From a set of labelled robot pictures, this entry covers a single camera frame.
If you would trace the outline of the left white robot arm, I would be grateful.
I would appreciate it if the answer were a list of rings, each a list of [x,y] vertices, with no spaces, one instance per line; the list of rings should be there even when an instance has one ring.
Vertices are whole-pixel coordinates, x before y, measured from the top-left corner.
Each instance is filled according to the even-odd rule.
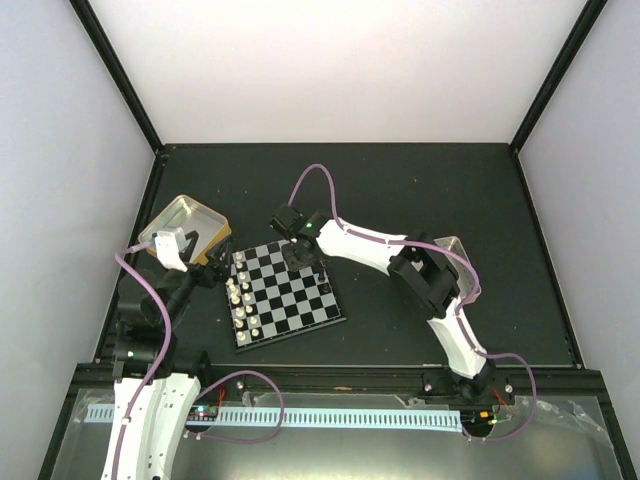
[[[205,351],[178,349],[173,321],[196,288],[229,279],[232,245],[226,236],[208,249],[205,264],[162,278],[117,254],[126,273],[118,284],[114,418],[102,478],[170,478],[189,410],[215,384]]]

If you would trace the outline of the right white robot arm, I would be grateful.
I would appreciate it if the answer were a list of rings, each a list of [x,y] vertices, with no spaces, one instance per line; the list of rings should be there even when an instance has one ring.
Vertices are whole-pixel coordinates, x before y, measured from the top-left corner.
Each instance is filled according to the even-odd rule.
[[[283,255],[292,271],[336,257],[387,275],[433,330],[446,354],[454,394],[471,404],[490,392],[494,363],[464,313],[464,302],[479,294],[479,281],[463,278],[470,271],[465,256],[424,233],[383,234],[322,212],[307,217],[286,204],[275,211],[270,227],[286,240]]]

